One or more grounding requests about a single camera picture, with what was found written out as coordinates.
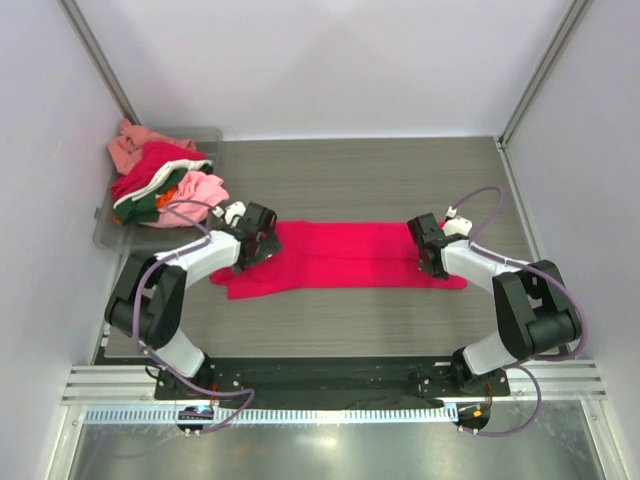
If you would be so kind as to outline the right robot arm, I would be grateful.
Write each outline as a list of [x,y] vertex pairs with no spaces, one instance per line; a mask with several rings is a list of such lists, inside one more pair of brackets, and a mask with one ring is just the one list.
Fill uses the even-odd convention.
[[562,354],[550,351],[582,340],[580,313],[554,263],[526,263],[487,250],[470,239],[471,222],[462,217],[450,215],[439,224],[428,213],[407,226],[421,271],[439,280],[460,277],[493,297],[496,331],[451,356],[457,386],[534,358],[561,361]]

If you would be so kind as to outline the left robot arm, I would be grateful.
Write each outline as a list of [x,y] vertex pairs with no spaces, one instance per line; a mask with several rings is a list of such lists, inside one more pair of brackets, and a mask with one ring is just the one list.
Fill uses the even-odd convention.
[[220,223],[181,247],[129,255],[105,308],[106,322],[134,345],[190,381],[209,369],[207,355],[182,331],[186,291],[224,269],[239,274],[282,250],[275,211],[254,202],[217,208]]

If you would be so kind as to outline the magenta t shirt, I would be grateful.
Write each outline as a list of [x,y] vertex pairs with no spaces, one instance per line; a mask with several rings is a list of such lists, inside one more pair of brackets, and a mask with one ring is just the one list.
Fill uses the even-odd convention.
[[282,221],[275,233],[282,251],[236,275],[210,275],[230,300],[294,289],[417,288],[461,290],[467,281],[433,278],[419,269],[418,248],[404,223]]

